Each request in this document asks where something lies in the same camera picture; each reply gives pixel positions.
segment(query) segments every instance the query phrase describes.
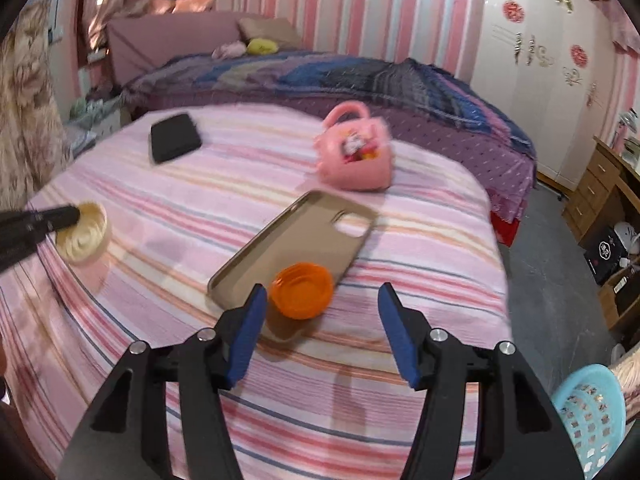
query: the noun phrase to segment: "orange bottle cap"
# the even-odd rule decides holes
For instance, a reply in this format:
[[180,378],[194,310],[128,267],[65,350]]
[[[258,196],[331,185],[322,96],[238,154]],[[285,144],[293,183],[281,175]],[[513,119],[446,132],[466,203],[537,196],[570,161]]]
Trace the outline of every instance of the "orange bottle cap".
[[331,303],[334,280],[324,267],[303,262],[281,270],[271,283],[269,295],[283,316],[311,319]]

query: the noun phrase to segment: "blue gripper pad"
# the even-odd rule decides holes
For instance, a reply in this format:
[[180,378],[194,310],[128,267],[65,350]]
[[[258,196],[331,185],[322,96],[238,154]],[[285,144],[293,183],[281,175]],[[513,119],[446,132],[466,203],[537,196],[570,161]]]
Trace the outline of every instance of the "blue gripper pad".
[[244,319],[233,342],[229,345],[229,368],[226,378],[231,387],[244,377],[249,367],[260,329],[267,314],[267,302],[267,291],[263,286],[256,285],[244,304]]
[[416,388],[420,379],[418,371],[418,351],[404,326],[401,309],[405,309],[390,283],[385,283],[378,290],[378,313],[386,338],[396,359],[396,365],[402,378],[409,386]]

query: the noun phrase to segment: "yellow plush toy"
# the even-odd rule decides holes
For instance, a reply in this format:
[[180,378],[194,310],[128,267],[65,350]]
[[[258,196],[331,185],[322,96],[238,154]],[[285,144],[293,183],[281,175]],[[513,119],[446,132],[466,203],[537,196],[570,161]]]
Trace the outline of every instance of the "yellow plush toy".
[[247,54],[252,56],[265,56],[267,54],[276,54],[278,44],[275,41],[265,40],[263,38],[255,38],[251,40],[246,48]]

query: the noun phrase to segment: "striped wallpaper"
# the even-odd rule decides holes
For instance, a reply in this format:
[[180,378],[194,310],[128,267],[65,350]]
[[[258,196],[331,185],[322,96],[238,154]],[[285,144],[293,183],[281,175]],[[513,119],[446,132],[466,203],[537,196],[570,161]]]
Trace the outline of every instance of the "striped wallpaper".
[[217,0],[218,10],[284,17],[319,51],[435,63],[471,80],[484,0]]

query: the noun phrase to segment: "hello kitty bag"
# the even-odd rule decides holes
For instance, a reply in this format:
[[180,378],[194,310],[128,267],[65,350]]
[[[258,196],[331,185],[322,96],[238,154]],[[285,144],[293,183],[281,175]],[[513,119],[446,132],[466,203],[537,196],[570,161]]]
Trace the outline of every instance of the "hello kitty bag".
[[[337,122],[349,112],[360,118]],[[391,186],[391,135],[384,120],[370,116],[366,104],[345,101],[329,112],[322,126],[325,131],[314,143],[320,158],[318,174],[322,182],[357,191]]]

